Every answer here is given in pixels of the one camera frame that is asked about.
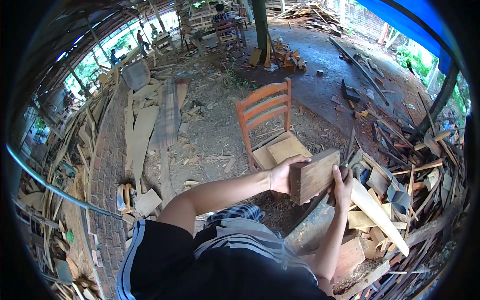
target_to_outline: metal pipe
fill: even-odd
[[[92,205],[90,205],[88,203],[85,203],[85,202],[82,202],[82,201],[80,201],[76,198],[73,198],[72,196],[68,195],[64,191],[57,188],[56,186],[52,185],[50,182],[47,182],[38,173],[33,171],[32,168],[30,168],[26,163],[23,162],[19,158],[19,156],[13,151],[13,149],[10,147],[9,144],[6,144],[6,146],[7,146],[7,151],[10,153],[10,155],[13,157],[13,159],[17,162],[17,164],[19,164],[22,167],[22,169],[24,169],[28,174],[30,174],[30,176],[32,176],[36,181],[40,182],[40,184],[43,185],[44,187],[46,187],[47,189],[51,190],[52,192],[54,192],[58,196],[60,196],[62,198],[65,198],[66,200],[68,200],[72,203],[75,203],[76,205],[78,205],[80,207],[88,208],[88,209],[94,210],[94,211],[96,211],[100,214],[103,214],[103,215],[106,215],[106,216],[111,216],[111,217],[114,217],[116,219],[122,220],[121,216],[113,214],[109,211],[103,210],[101,208],[92,206]]]

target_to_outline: blue tarp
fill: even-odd
[[[439,58],[438,69],[446,74],[450,65],[450,56],[440,44],[420,25],[397,9],[383,3],[380,0],[358,0],[368,10],[387,22],[393,28],[422,45],[433,55]],[[450,31],[444,26],[437,12],[427,0],[397,0],[396,3],[405,7],[414,15],[422,19],[433,31],[435,31],[445,43],[452,48]]]

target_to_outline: hand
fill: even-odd
[[[340,212],[347,212],[350,208],[350,200],[352,198],[353,190],[353,172],[348,170],[348,175],[345,181],[342,180],[342,173],[337,165],[333,166],[333,177],[335,180],[335,210]]]
[[[287,158],[275,168],[268,170],[267,174],[270,182],[270,189],[272,191],[290,195],[290,165],[294,163],[308,163],[311,161],[311,158],[299,154]]]

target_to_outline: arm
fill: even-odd
[[[352,170],[348,171],[345,182],[342,181],[338,166],[334,166],[333,175],[336,196],[335,215],[311,263],[312,271],[317,276],[320,289],[329,296],[333,296],[330,281],[338,264],[353,188]]]
[[[173,198],[157,222],[175,225],[193,234],[196,216],[232,206],[268,190],[290,194],[290,165],[309,161],[310,158],[297,155],[271,170],[197,185]]]

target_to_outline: plaid shorts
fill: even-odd
[[[209,228],[214,222],[220,221],[226,218],[245,218],[253,221],[260,221],[263,218],[262,211],[256,205],[245,204],[238,205],[230,208],[226,208],[218,213],[208,217],[205,222],[204,229]]]

